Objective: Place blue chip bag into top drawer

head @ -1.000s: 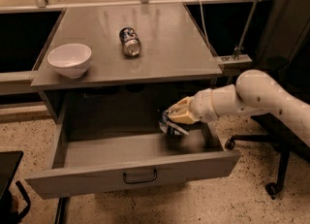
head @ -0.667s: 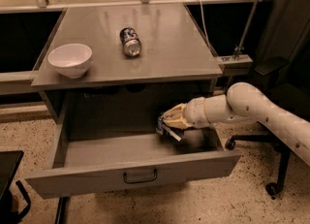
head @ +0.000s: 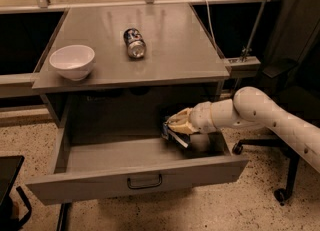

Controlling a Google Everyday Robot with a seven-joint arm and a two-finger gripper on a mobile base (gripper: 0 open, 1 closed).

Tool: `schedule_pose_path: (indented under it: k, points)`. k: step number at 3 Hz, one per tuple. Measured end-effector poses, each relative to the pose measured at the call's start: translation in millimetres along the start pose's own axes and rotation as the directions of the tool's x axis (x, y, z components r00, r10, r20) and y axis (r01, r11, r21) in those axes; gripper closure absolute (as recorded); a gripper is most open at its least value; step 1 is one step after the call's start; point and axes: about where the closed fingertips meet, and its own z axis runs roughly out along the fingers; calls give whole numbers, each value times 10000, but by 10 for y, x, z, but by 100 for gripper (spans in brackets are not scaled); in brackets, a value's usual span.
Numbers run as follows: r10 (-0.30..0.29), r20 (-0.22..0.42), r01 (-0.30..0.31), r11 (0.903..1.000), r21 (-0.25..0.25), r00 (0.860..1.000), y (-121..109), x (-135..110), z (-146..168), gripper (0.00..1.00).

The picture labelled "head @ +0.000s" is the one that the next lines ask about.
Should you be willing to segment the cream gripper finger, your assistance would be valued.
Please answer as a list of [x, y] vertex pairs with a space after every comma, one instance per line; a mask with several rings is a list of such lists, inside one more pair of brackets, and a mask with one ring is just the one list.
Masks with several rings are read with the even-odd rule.
[[191, 108], [185, 108], [168, 118], [168, 124], [184, 124], [189, 120]]
[[181, 125], [169, 124], [168, 127], [175, 133], [190, 135], [197, 132], [197, 129], [194, 128], [190, 123]]

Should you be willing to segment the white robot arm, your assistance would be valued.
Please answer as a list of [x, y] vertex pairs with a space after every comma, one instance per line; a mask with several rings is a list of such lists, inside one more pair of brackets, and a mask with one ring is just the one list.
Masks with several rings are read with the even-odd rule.
[[187, 135], [263, 126], [320, 172], [320, 129], [285, 111], [254, 87], [239, 89], [232, 99], [185, 108], [169, 117], [166, 124], [173, 132]]

